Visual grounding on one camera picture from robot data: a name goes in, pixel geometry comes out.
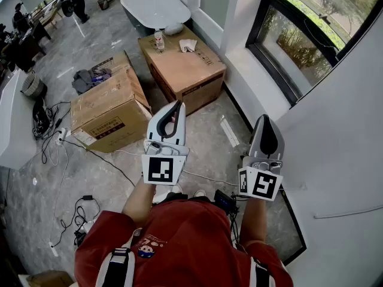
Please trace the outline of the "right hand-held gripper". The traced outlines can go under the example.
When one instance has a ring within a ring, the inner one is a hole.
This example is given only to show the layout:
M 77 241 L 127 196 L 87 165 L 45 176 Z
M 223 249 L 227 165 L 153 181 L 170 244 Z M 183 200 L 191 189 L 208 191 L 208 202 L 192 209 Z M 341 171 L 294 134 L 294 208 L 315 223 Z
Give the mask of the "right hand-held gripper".
M 238 170 L 239 194 L 246 197 L 274 201 L 282 183 L 282 161 L 284 138 L 278 126 L 266 116 L 266 157 L 261 149 L 265 135 L 265 115 L 256 121 L 250 139 L 249 156 L 242 159 L 242 168 Z

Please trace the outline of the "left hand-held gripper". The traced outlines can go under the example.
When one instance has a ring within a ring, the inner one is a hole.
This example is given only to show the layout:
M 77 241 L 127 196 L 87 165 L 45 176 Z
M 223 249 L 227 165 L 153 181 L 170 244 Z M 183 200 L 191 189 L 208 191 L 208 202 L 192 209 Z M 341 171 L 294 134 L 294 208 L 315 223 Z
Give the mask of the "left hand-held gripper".
M 167 133 L 166 126 L 169 123 L 174 126 Z M 176 100 L 156 112 L 148 123 L 147 139 L 144 141 L 145 153 L 141 155 L 146 184 L 177 184 L 190 152 L 188 147 L 183 146 L 185 142 L 186 106 L 182 101 Z

